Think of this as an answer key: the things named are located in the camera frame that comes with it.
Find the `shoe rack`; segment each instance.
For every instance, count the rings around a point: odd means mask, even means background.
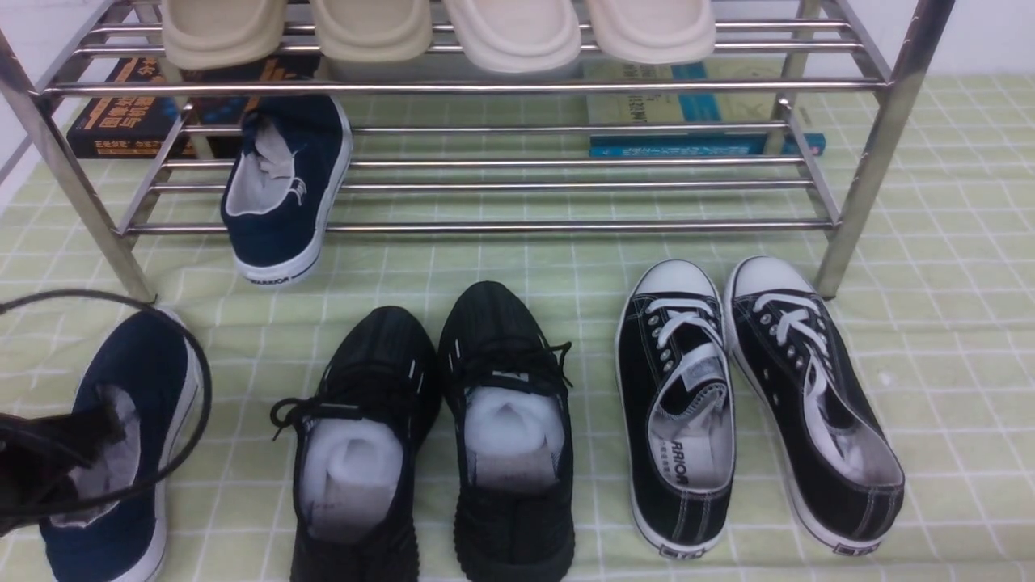
[[[773,79],[704,79],[673,81],[544,81],[528,82],[499,78],[491,82],[240,82],[240,83],[185,83],[174,67],[164,59],[160,14],[157,0],[110,0],[101,6],[81,33],[68,45],[62,56],[50,67],[40,83],[32,83],[6,38],[0,33],[0,92],[10,104],[33,144],[42,155],[63,188],[71,205],[79,212],[101,253],[125,286],[128,294],[141,300],[152,300],[155,294],[148,284],[132,249],[137,239],[145,235],[183,235],[225,233],[221,224],[171,224],[150,222],[150,213],[159,196],[178,196],[184,193],[211,194],[212,204],[218,203],[223,182],[195,183],[171,182],[170,176],[179,171],[226,170],[231,159],[214,159],[207,138],[232,135],[236,126],[199,125],[191,116],[189,99],[203,96],[277,95],[299,92],[325,92],[332,94],[413,94],[413,95],[515,95],[515,94],[588,94],[594,92],[766,92],[777,94],[772,115],[768,120],[751,123],[682,123],[634,125],[522,125],[522,126],[354,126],[357,136],[377,135],[489,135],[521,134],[538,136],[563,135],[651,135],[673,132],[715,133],[764,132],[769,135],[763,155],[715,157],[627,157],[627,158],[434,158],[434,159],[356,159],[354,166],[391,168],[402,172],[430,169],[493,169],[563,170],[567,168],[667,167],[685,168],[685,175],[666,173],[673,178],[652,181],[621,181],[611,179],[605,172],[592,182],[556,181],[499,181],[471,183],[435,183],[401,180],[390,186],[347,180],[346,194],[379,190],[386,193],[450,193],[482,194],[487,192],[542,192],[567,195],[574,192],[591,197],[595,191],[670,191],[686,193],[697,202],[694,191],[756,191],[794,188],[807,195],[816,208],[816,217],[808,219],[731,219],[681,220],[677,216],[663,220],[614,221],[544,221],[544,222],[436,222],[436,223],[331,223],[332,233],[382,233],[392,236],[432,234],[492,234],[492,233],[546,233],[596,232],[637,233],[650,235],[673,232],[729,232],[729,231],[825,231],[828,248],[819,267],[816,287],[825,297],[833,297],[840,285],[863,226],[880,191],[881,183],[891,164],[892,155],[913,109],[935,49],[945,29],[953,0],[917,0],[901,51],[893,65],[877,49],[874,39],[859,22],[849,5],[849,0],[797,0],[797,12],[776,20],[739,20],[718,23],[719,41],[716,54],[782,54],[786,55],[780,77]],[[138,22],[126,22],[136,12]],[[584,34],[583,53],[598,53],[591,27],[581,25]],[[446,22],[435,24],[436,40],[430,53],[453,54],[465,58]],[[320,50],[314,36],[314,27],[305,23],[289,23],[285,42],[276,54],[318,55]],[[737,34],[738,40],[723,40]],[[818,33],[824,39],[817,38]],[[117,36],[146,39],[143,43],[110,43]],[[805,64],[812,53],[850,54],[859,68],[859,76],[845,78],[805,77]],[[94,59],[123,57],[155,58],[162,68],[167,83],[87,83],[81,80],[87,65]],[[795,97],[804,92],[863,91],[876,95],[877,112],[861,162],[844,204],[838,204],[824,181],[817,161],[805,147],[805,137],[795,118]],[[172,96],[182,108],[182,114],[166,138],[164,146],[146,173],[143,182],[122,216],[112,216],[91,184],[79,161],[72,155],[64,136],[52,119],[53,112],[66,97],[124,97]],[[171,159],[169,153],[174,142],[187,136],[199,152],[196,159]],[[793,140],[801,154],[779,155],[785,140]],[[787,178],[736,177],[743,175],[745,167],[797,168],[797,176]],[[729,178],[697,179],[694,170],[709,168],[724,170]]]

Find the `sneaker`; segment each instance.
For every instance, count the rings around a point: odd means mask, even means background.
[[[265,287],[297,283],[320,258],[352,152],[349,120],[328,95],[265,97],[241,130],[220,208],[237,270]]]
[[[160,317],[140,312],[119,324],[87,368],[72,412],[114,403],[125,438],[106,445],[92,466],[71,470],[78,497],[131,487],[165,467],[201,382],[194,350]],[[168,530],[165,481],[147,493],[39,524],[58,582],[154,580]]]
[[[557,582],[571,565],[570,348],[551,347],[499,283],[471,286],[446,320],[439,360],[460,462],[453,544],[473,582]]]
[[[834,553],[873,552],[906,475],[823,299],[790,264],[755,257],[734,269],[724,302],[731,351],[779,430],[799,520]]]
[[[719,297],[686,261],[648,270],[615,338],[632,517],[669,558],[704,555],[726,526],[736,460]]]
[[[414,467],[442,404],[437,366],[420,322],[379,308],[342,342],[316,395],[273,407],[273,424],[298,433],[292,582],[417,580]]]

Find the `blue book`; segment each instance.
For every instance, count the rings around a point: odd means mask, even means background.
[[[583,71],[588,80],[745,79],[778,77],[781,65],[779,59],[759,58],[722,58],[671,66],[597,61],[586,63]],[[765,93],[591,94],[587,107],[594,124],[745,122],[768,119],[774,98]],[[826,137],[809,132],[809,116],[801,106],[797,109],[798,122],[812,154],[822,155]],[[765,133],[590,136],[589,153],[593,157],[758,155],[766,139]],[[786,143],[783,153],[798,153],[797,145]]]

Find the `black knit sneaker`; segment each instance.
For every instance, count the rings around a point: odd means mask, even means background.
[[[499,283],[468,288],[446,320],[439,360],[461,473],[453,544],[474,582],[558,582],[571,565],[570,347],[551,347]]]
[[[736,461],[719,297],[686,261],[654,265],[615,338],[637,527],[669,558],[697,558],[726,526]]]
[[[342,342],[315,396],[273,407],[273,424],[298,433],[292,582],[417,580],[414,458],[440,406],[427,333],[406,310],[379,308]]]
[[[823,299],[793,266],[755,257],[730,277],[726,316],[734,357],[779,429],[802,525],[836,554],[873,552],[903,506],[906,475]]]

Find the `black cable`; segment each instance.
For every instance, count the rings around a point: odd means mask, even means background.
[[[193,333],[190,333],[189,329],[184,327],[180,322],[166,315],[166,313],[161,310],[155,309],[150,303],[138,301],[137,299],[118,295],[116,293],[109,293],[108,291],[95,291],[91,289],[55,289],[53,291],[42,291],[40,293],[26,295],[25,297],[11,299],[10,301],[0,302],[0,315],[4,315],[11,310],[28,305],[30,303],[45,301],[47,299],[55,299],[58,297],[85,297],[88,299],[102,299],[106,301],[122,303],[124,305],[135,308],[138,311],[148,312],[151,315],[158,317],[158,319],[166,325],[169,325],[176,330],[177,333],[186,340],[187,345],[190,346],[190,349],[194,350],[195,355],[198,357],[198,363],[201,366],[201,415],[198,418],[198,426],[195,428],[194,433],[190,434],[190,438],[187,439],[186,444],[183,445],[183,448],[179,452],[179,454],[173,457],[168,463],[166,463],[165,467],[159,468],[158,471],[150,477],[137,479],[137,482],[129,487],[107,493],[100,497],[94,497],[93,499],[80,499],[78,501],[65,501],[61,503],[46,503],[30,507],[0,506],[0,520],[11,518],[23,520],[40,519],[54,515],[92,510],[101,505],[107,505],[108,503],[122,501],[135,495],[140,495],[141,493],[154,489],[156,485],[168,478],[173,471],[178,469],[180,465],[182,465],[187,458],[190,457],[190,454],[194,453],[195,447],[198,446],[198,442],[201,441],[201,437],[205,433],[205,427],[208,425],[208,417],[212,411],[212,373],[209,370],[208,358],[205,357],[205,352],[202,350],[201,344],[198,343],[198,340]]]

